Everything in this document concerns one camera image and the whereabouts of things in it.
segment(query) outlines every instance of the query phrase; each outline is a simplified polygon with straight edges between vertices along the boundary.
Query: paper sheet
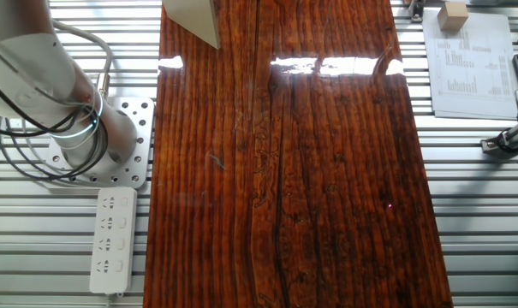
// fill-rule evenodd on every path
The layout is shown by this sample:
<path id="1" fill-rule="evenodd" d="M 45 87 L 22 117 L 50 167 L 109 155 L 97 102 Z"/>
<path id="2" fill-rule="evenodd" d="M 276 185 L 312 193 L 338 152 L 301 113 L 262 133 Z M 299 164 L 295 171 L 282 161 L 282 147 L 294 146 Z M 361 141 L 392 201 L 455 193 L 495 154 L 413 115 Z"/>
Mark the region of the paper sheet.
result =
<path id="1" fill-rule="evenodd" d="M 471 13 L 460 32 L 445 33 L 438 12 L 428 9 L 423 27 L 436 116 L 515 119 L 508 18 Z"/>

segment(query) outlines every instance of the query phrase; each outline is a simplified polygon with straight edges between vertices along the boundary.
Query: glossy wooden surface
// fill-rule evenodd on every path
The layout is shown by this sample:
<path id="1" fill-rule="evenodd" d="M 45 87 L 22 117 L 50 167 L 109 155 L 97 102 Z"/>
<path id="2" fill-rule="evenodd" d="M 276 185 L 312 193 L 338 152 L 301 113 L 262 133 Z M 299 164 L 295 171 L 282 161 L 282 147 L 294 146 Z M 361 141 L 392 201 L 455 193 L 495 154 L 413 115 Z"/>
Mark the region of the glossy wooden surface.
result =
<path id="1" fill-rule="evenodd" d="M 215 4 L 162 19 L 144 307 L 451 307 L 390 2 Z"/>

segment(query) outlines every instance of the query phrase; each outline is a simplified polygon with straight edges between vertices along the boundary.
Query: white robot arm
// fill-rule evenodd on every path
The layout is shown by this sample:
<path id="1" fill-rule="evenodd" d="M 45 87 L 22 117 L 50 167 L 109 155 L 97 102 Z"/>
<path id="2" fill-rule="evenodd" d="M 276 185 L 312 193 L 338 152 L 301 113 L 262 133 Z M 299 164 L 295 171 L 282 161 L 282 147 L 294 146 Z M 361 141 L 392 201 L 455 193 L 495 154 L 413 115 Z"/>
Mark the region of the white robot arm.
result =
<path id="1" fill-rule="evenodd" d="M 0 116 L 37 122 L 75 169 L 109 172 L 131 157 L 135 125 L 107 104 L 110 61 L 99 91 L 61 45 L 54 23 L 65 27 L 51 20 L 46 0 L 0 1 Z"/>

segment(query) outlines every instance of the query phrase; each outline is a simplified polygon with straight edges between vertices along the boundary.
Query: white power strip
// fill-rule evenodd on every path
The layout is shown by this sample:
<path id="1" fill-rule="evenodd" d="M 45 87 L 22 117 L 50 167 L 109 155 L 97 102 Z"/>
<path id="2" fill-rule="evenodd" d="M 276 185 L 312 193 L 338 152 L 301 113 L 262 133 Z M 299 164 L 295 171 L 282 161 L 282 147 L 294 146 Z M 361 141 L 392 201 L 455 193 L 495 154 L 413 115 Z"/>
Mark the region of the white power strip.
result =
<path id="1" fill-rule="evenodd" d="M 91 278 L 93 293 L 124 293 L 131 286 L 137 192 L 130 187 L 98 191 Z"/>

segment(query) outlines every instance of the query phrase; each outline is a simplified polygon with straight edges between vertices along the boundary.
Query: black cable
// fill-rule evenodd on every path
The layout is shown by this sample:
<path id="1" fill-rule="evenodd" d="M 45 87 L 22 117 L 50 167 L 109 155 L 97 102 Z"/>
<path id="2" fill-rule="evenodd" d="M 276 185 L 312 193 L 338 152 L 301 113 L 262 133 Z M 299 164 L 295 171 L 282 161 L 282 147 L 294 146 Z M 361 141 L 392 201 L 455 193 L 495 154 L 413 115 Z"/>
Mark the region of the black cable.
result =
<path id="1" fill-rule="evenodd" d="M 63 124 L 65 124 L 69 119 L 70 119 L 70 116 L 68 116 L 67 118 L 63 119 L 62 121 L 58 122 L 57 124 L 55 124 L 54 126 L 52 127 L 46 127 L 40 123 L 38 123 L 37 121 L 35 121 L 31 116 L 27 115 L 23 110 L 21 110 L 15 103 L 13 103 L 13 101 L 11 101 L 11 99 L 9 99 L 5 93 L 2 92 L 2 90 L 0 90 L 0 98 L 13 110 L 15 111 L 19 116 L 21 116 L 23 119 L 29 121 L 31 124 L 33 124 L 35 127 L 43 130 L 43 131 L 46 131 L 47 133 L 64 133 L 64 132 L 67 132 L 70 128 L 72 128 L 72 125 L 74 125 L 75 121 L 76 121 L 76 116 L 74 116 L 72 118 L 72 121 L 71 123 L 66 126 L 66 127 L 63 127 L 63 128 L 59 128 L 60 126 L 62 126 Z"/>
<path id="2" fill-rule="evenodd" d="M 61 123 L 64 124 L 66 121 L 72 119 L 71 122 L 68 125 L 69 127 L 72 127 L 75 124 L 76 119 L 78 118 L 78 115 L 83 111 L 83 109 L 85 109 L 84 107 L 86 107 L 86 106 L 82 105 L 78 110 L 72 112 L 70 115 L 65 117 L 61 121 Z M 6 130 L 0 129 L 0 134 L 12 136 L 12 137 L 22 137 L 22 138 L 41 136 L 41 135 L 46 134 L 46 133 L 48 133 L 48 132 L 46 132 L 44 130 L 40 130 L 40 131 L 35 132 L 35 133 L 14 133 L 12 131 L 6 131 Z"/>
<path id="3" fill-rule="evenodd" d="M 97 116 L 96 112 L 93 112 L 92 121 L 98 121 L 98 116 Z M 6 119 L 6 124 L 8 125 L 8 131 L 9 131 L 10 130 L 10 126 L 9 126 L 9 121 L 7 119 Z M 104 156 L 104 154 L 108 150 L 108 134 L 106 133 L 106 128 L 104 127 L 103 123 L 101 123 L 101 122 L 98 122 L 97 125 L 99 125 L 100 129 L 97 130 L 97 134 L 93 137 L 93 147 L 90 150 L 90 155 L 87 157 L 87 159 L 84 161 L 84 163 L 82 163 L 80 166 L 78 166 L 77 168 L 73 169 L 71 172 L 69 172 L 69 173 L 67 173 L 65 175 L 54 175 L 54 174 L 52 174 L 52 173 L 50 173 L 48 171 L 43 170 L 37 164 L 33 163 L 27 157 L 27 155 L 25 155 L 25 153 L 22 151 L 22 149 L 19 147 L 19 145 L 17 144 L 17 142 L 16 142 L 16 140 L 15 140 L 15 138 L 13 136 L 11 138 L 13 140 L 14 147 L 23 156 L 23 158 L 27 161 L 27 163 L 30 163 L 36 170 L 41 171 L 41 172 L 43 172 L 44 174 L 46 174 L 48 176 L 45 177 L 45 176 L 30 175 L 27 172 L 25 172 L 24 170 L 22 170 L 21 168 L 19 168 L 11 160 L 11 158 L 9 157 L 7 151 L 5 150 L 5 146 L 3 145 L 3 142 L 1 141 L 1 138 L 0 138 L 0 150 L 2 151 L 2 154 L 5 157 L 6 161 L 8 161 L 8 163 L 13 168 L 15 168 L 21 174 L 23 174 L 23 175 L 25 175 L 25 176 L 33 179 L 33 180 L 36 180 L 36 181 L 54 181 L 54 180 L 61 180 L 61 179 L 64 179 L 64 178 L 69 178 L 69 179 L 70 178 L 74 178 L 74 177 L 76 177 L 78 175 L 82 175 L 82 174 L 86 173 L 88 170 L 90 170 L 95 165 L 97 165 L 97 163 L 100 162 L 100 160 L 102 159 L 102 157 Z M 104 143 L 103 143 L 102 149 L 100 151 L 98 151 L 98 145 L 99 145 L 101 139 L 104 140 Z"/>

